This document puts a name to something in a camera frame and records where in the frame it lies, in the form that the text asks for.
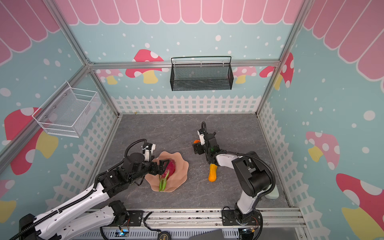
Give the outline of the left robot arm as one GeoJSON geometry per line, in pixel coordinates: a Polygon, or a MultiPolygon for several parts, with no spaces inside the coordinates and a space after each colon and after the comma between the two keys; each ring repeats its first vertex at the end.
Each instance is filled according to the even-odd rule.
{"type": "Polygon", "coordinates": [[[19,221],[19,232],[13,240],[71,240],[94,228],[127,226],[131,217],[121,201],[113,201],[99,211],[88,214],[92,207],[125,191],[146,175],[162,175],[170,160],[153,161],[152,144],[140,139],[130,144],[123,159],[99,173],[94,183],[75,197],[43,214],[28,214],[19,221]]]}

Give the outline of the pink dragon fruit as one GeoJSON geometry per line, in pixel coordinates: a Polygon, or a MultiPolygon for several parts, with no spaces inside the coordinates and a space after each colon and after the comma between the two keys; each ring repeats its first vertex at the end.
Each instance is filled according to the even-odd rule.
{"type": "Polygon", "coordinates": [[[174,160],[170,160],[167,165],[165,172],[160,176],[159,180],[159,191],[163,192],[167,186],[167,180],[171,177],[176,170],[176,162],[174,160]]]}

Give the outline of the pink scalloped fruit bowl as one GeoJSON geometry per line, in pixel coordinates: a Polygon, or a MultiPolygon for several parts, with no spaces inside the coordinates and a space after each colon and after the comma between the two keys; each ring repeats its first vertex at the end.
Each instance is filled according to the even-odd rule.
{"type": "MultiPolygon", "coordinates": [[[[176,169],[174,173],[167,179],[164,190],[162,192],[171,193],[180,187],[183,183],[186,182],[188,177],[189,163],[185,161],[182,155],[178,152],[168,153],[161,152],[160,155],[154,160],[155,163],[159,163],[160,160],[174,160],[176,164],[176,169]]],[[[150,184],[150,187],[153,191],[159,192],[160,185],[160,175],[146,175],[145,180],[150,184]]]]}

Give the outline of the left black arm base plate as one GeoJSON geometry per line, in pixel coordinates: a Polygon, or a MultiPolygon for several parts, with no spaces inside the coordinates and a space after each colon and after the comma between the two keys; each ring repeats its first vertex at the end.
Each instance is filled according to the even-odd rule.
{"type": "Polygon", "coordinates": [[[142,210],[128,210],[126,216],[123,218],[123,223],[119,224],[120,227],[140,227],[144,218],[144,211],[142,210]]]}

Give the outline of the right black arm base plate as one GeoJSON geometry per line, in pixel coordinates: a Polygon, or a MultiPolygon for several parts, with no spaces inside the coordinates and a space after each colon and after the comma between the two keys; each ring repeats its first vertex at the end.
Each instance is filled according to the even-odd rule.
{"type": "Polygon", "coordinates": [[[253,210],[248,214],[243,214],[240,210],[223,209],[223,226],[262,226],[262,214],[258,210],[253,210]]]}

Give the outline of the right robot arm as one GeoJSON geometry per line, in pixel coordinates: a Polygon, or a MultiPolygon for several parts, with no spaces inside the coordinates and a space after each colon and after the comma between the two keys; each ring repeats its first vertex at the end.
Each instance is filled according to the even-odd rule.
{"type": "Polygon", "coordinates": [[[209,181],[217,179],[217,168],[233,169],[242,188],[240,199],[233,209],[222,210],[223,224],[248,225],[261,223],[261,214],[256,210],[261,197],[273,192],[276,177],[267,163],[256,152],[245,154],[220,149],[216,133],[209,134],[205,127],[198,130],[199,140],[193,144],[195,154],[206,156],[210,165],[209,181]]]}

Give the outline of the yellow orange squash fruit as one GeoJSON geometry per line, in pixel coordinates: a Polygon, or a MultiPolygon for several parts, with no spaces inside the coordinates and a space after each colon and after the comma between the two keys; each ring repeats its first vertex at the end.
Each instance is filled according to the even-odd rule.
{"type": "Polygon", "coordinates": [[[213,183],[217,180],[217,169],[218,169],[217,165],[210,164],[209,181],[211,183],[213,183]]]}

